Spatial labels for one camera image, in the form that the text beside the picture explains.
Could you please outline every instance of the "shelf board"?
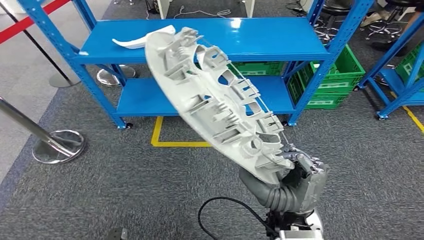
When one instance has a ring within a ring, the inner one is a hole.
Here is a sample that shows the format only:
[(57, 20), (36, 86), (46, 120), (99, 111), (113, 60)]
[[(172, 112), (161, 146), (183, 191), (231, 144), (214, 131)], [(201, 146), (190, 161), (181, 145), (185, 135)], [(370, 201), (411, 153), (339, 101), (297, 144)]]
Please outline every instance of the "shelf board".
[(145, 63), (144, 49), (127, 49), (112, 39), (130, 41), (168, 25), (190, 27), (235, 62), (325, 60), (328, 53), (305, 17), (180, 18), (98, 21), (78, 55), (80, 64)]
[[(404, 82), (399, 77), (394, 69), (382, 69), (380, 70), (381, 76), (387, 82), (390, 89), (399, 96), (405, 89)], [(419, 91), (412, 95), (408, 100), (406, 100), (403, 105), (424, 105), (424, 92)]]
[[(280, 76), (251, 76), (249, 79), (274, 114), (295, 112), (286, 85)], [(128, 79), (115, 114), (120, 117), (178, 116), (154, 78)]]

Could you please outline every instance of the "white plastic piece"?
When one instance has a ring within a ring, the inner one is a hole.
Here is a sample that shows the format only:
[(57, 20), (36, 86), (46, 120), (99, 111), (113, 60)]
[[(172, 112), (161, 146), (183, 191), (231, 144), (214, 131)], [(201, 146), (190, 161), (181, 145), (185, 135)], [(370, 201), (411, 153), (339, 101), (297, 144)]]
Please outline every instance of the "white plastic piece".
[(294, 168), (293, 162), (279, 156), (281, 122), (251, 81), (228, 69), (231, 61), (221, 49), (197, 43), (201, 37), (188, 27), (177, 34), (152, 33), (145, 46), (150, 71), (179, 115), (202, 138), (258, 179), (278, 185), (276, 172)]
[(112, 41), (124, 48), (127, 49), (141, 49), (144, 48), (146, 45), (147, 37), (152, 33), (168, 33), (168, 34), (175, 34), (176, 30), (173, 25), (168, 25), (166, 27), (163, 27), (161, 29), (158, 29), (156, 31), (152, 31), (147, 33), (144, 37), (141, 37), (139, 39), (131, 40), (131, 41), (118, 41), (115, 38), (112, 39)]

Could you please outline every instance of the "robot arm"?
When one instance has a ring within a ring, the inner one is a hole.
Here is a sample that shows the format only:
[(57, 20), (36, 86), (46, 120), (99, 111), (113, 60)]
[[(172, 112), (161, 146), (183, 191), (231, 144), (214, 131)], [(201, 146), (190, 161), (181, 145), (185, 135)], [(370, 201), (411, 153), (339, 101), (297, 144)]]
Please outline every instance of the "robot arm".
[(320, 232), (319, 222), (311, 225), (307, 220), (318, 216), (314, 208), (327, 166), (281, 143), (283, 126), (258, 89), (218, 47), (198, 44), (201, 38), (188, 27), (148, 36), (145, 55), (158, 85), (201, 137), (241, 166), (240, 179), (270, 209), (268, 223), (281, 239), (293, 229)]

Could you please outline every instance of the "shelf upright post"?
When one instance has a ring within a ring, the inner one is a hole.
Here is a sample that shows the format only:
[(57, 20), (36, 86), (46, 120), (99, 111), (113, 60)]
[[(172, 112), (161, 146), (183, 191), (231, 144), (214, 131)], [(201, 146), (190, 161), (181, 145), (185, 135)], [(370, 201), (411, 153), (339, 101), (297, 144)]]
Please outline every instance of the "shelf upright post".
[[(87, 26), (88, 30), (91, 32), (94, 27), (96, 26), (96, 18), (93, 15), (93, 12), (90, 10), (89, 5), (87, 4), (86, 0), (72, 0), (73, 5), (78, 10), (79, 15), (81, 16), (82, 20), (84, 21), (85, 25)], [(125, 77), (124, 72), (122, 71), (119, 64), (111, 64), (111, 67), (113, 71), (116, 74), (112, 74), (116, 76), (119, 84), (122, 87), (125, 87), (125, 83), (127, 82), (127, 78)]]
[[(378, 116), (382, 119), (386, 119), (388, 118), (389, 114), (391, 112), (393, 112), (394, 110), (396, 110), (397, 108), (399, 108), (400, 106), (404, 105), (405, 102), (408, 101), (408, 99), (410, 97), (412, 97), (414, 94), (416, 94), (420, 89), (424, 88), (424, 77), (421, 77), (420, 79), (418, 79), (417, 81), (415, 81), (415, 78), (417, 77), (417, 74), (419, 73), (419, 70), (421, 68), (421, 65), (423, 64), (424, 61), (424, 41), (422, 41), (420, 43), (420, 50), (418, 52), (418, 55), (416, 56), (414, 65), (412, 67), (412, 71), (409, 75), (409, 78), (405, 84), (405, 88), (402, 92), (398, 93), (398, 96), (395, 100), (393, 101), (389, 101), (386, 102), (384, 101), (384, 103), (386, 104), (386, 107), (383, 108), (381, 111), (377, 112)], [(374, 80), (371, 80), (370, 83), (373, 86), (374, 89), (379, 88), (378, 86), (374, 86), (376, 85), (376, 83), (374, 82)], [(380, 97), (384, 100), (385, 95), (384, 92), (382, 91), (376, 91)]]
[(34, 21), (34, 23), (37, 24), (44, 35), (49, 39), (49, 41), (54, 45), (56, 50), (65, 59), (84, 85), (86, 85), (88, 91), (90, 91), (99, 104), (106, 110), (108, 116), (113, 120), (118, 128), (125, 128), (126, 124), (124, 120), (115, 115), (115, 107), (109, 102), (102, 90), (97, 86), (96, 82), (85, 68), (85, 65), (74, 61), (74, 58), (78, 53), (74, 51), (73, 47), (61, 35), (58, 28), (53, 24), (52, 20), (41, 7), (40, 2), (35, 0), (18, 0), (18, 2), (23, 9), (25, 9), (26, 13)]
[(381, 111), (378, 111), (377, 114), (382, 119), (389, 118), (389, 114), (405, 104), (405, 101), (417, 93), (420, 89), (424, 88), (424, 77), (418, 79), (418, 81), (412, 85), (410, 88), (405, 89), (395, 100), (390, 102), (383, 108)]
[(393, 44), (393, 46), (384, 54), (380, 60), (374, 65), (374, 67), (362, 78), (357, 84), (361, 89), (365, 88), (367, 81), (373, 81), (380, 70), (399, 52), (399, 50), (407, 44), (408, 40), (420, 29), (424, 24), (424, 13), (421, 13), (419, 17), (412, 23), (412, 25), (400, 35), (399, 39)]
[(349, 14), (346, 16), (346, 19), (341, 25), (337, 35), (329, 44), (325, 46), (327, 51), (332, 54), (332, 57), (322, 61), (319, 68), (316, 70), (315, 74), (313, 75), (312, 79), (310, 80), (295, 106), (295, 113), (293, 113), (288, 120), (288, 124), (290, 126), (296, 125), (296, 122), (303, 109), (305, 109), (306, 105), (308, 104), (309, 99), (311, 99), (311, 97), (315, 94), (315, 91), (329, 72), (331, 64), (333, 64), (339, 57), (346, 43), (358, 28), (359, 23), (362, 20), (362, 16), (365, 16), (373, 2), (374, 0), (354, 1)]
[[(318, 17), (320, 16), (321, 9), (323, 9), (323, 5), (325, 3), (325, 0), (314, 0), (306, 18), (309, 21), (309, 24), (314, 27), (315, 22), (317, 21)], [(293, 69), (297, 66), (297, 61), (289, 61), (287, 62), (287, 65), (284, 68), (284, 73), (282, 74), (282, 79), (286, 83), (289, 80), (289, 77), (293, 73)]]

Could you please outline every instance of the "stanchion base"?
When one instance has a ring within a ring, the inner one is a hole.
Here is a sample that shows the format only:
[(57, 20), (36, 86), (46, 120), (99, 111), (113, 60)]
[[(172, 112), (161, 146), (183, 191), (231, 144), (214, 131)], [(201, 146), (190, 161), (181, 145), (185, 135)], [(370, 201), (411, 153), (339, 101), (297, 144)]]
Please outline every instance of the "stanchion base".
[[(126, 78), (134, 78), (136, 76), (136, 70), (134, 70), (134, 68), (123, 64), (119, 66)], [(105, 86), (117, 87), (121, 85), (116, 76), (110, 74), (104, 69), (100, 69), (98, 71), (96, 78), (99, 83)]]
[(38, 140), (32, 149), (32, 155), (35, 160), (43, 164), (61, 164), (71, 161), (78, 157), (86, 146), (86, 140), (77, 131), (58, 130), (51, 132), (50, 135), (58, 143), (66, 146), (73, 154), (66, 156), (52, 148), (49, 144)]
[(53, 76), (50, 77), (48, 83), (50, 84), (50, 86), (55, 88), (67, 88), (81, 83), (81, 80), (69, 79), (69, 81), (67, 81), (62, 75), (60, 75), (59, 73), (55, 73)]

